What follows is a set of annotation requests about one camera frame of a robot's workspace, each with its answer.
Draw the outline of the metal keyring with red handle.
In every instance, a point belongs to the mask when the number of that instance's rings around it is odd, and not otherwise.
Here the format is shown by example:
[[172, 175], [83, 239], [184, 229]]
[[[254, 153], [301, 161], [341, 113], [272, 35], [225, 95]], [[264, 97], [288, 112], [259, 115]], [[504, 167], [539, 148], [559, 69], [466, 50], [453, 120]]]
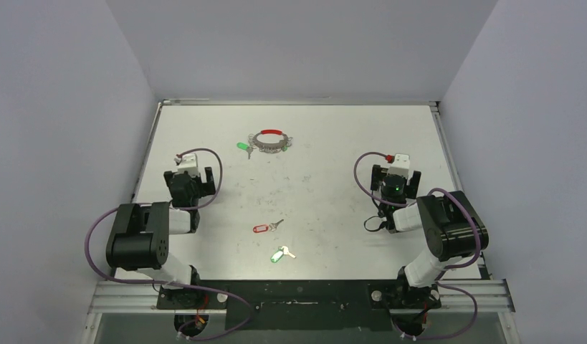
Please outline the metal keyring with red handle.
[[293, 143], [293, 137], [281, 130], [264, 129], [257, 133], [251, 133], [248, 137], [249, 144], [254, 150], [261, 153], [284, 153]]

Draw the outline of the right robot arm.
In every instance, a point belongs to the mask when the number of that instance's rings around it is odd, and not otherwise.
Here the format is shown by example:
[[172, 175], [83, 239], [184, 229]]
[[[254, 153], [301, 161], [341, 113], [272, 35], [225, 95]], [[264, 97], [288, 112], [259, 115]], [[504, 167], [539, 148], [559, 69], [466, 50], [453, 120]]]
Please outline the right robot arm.
[[372, 166], [371, 192], [381, 220], [377, 231], [392, 234], [422, 231], [426, 247], [399, 271], [394, 297], [403, 307], [413, 307], [423, 297], [422, 287], [433, 285], [448, 270], [467, 257], [475, 257], [489, 243], [487, 230], [461, 191], [417, 196], [421, 173], [411, 178]]

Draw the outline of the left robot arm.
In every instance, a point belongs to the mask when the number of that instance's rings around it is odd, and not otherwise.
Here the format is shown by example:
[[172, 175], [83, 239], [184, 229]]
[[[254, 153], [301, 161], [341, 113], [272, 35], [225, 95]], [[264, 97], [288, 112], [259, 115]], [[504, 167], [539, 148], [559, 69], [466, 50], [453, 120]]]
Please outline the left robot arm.
[[196, 208], [206, 196], [216, 194], [212, 168], [205, 177], [194, 169], [163, 173], [170, 201], [152, 204], [122, 204], [106, 246], [106, 260], [112, 268], [139, 272], [167, 289], [176, 289], [175, 298], [183, 307], [197, 307], [203, 299], [196, 269], [169, 252], [170, 238], [194, 234], [199, 228]]

